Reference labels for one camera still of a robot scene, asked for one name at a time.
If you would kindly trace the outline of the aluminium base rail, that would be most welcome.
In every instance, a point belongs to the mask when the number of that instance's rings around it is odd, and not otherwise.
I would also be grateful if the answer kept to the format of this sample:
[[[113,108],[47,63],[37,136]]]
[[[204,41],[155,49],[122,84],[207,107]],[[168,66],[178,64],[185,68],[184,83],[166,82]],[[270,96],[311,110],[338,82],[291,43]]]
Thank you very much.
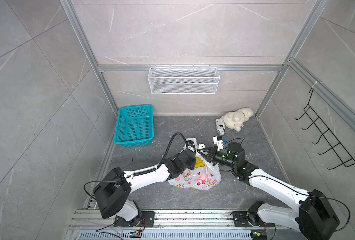
[[[66,240],[302,240],[301,233],[281,225],[252,227],[246,210],[145,210],[145,224],[119,227],[118,217],[102,219],[98,210],[76,210]]]

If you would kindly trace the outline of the white printed plastic bag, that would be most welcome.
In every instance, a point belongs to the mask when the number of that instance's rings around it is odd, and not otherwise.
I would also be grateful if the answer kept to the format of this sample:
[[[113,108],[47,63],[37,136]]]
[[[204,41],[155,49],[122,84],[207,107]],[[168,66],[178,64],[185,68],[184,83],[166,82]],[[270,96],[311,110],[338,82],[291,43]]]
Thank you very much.
[[[196,153],[196,164],[193,170],[186,169],[178,177],[168,180],[172,186],[187,189],[210,190],[221,181],[218,165],[213,166],[199,153]]]

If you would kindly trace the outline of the white plush toy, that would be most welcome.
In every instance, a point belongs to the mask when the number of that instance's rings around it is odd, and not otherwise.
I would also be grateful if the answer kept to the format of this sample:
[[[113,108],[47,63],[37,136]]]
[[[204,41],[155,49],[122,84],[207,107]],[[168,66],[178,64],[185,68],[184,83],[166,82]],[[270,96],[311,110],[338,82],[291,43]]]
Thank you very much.
[[[240,132],[243,123],[247,122],[252,115],[253,111],[251,108],[242,108],[235,112],[228,112],[221,118],[227,128]]]

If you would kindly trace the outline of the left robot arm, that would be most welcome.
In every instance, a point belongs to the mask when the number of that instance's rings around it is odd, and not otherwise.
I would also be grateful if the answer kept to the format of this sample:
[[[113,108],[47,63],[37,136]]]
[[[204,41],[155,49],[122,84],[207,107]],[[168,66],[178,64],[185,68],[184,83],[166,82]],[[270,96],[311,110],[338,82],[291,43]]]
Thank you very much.
[[[102,218],[118,217],[131,227],[137,225],[142,219],[142,212],[128,196],[154,183],[175,179],[185,170],[193,170],[195,164],[195,153],[185,149],[173,159],[165,159],[163,163],[149,168],[136,171],[112,169],[92,191]]]

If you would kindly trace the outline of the teal plastic basket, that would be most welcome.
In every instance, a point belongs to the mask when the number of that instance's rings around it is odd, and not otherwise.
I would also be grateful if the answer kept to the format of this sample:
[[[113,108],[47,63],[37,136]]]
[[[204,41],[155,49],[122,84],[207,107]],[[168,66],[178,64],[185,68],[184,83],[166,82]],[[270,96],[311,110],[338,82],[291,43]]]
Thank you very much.
[[[125,148],[149,145],[154,138],[153,106],[119,109],[113,142]]]

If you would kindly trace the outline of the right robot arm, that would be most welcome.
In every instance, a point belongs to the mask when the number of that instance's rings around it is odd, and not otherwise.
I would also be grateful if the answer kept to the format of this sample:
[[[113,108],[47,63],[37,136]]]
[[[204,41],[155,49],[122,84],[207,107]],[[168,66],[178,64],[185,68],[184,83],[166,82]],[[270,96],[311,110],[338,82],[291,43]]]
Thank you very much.
[[[340,221],[325,194],[318,190],[309,192],[294,187],[267,174],[246,160],[241,144],[228,144],[226,152],[216,147],[199,149],[197,152],[214,165],[229,167],[237,180],[286,204],[283,208],[257,201],[246,215],[251,226],[280,225],[302,233],[308,240],[329,240],[337,231]]]

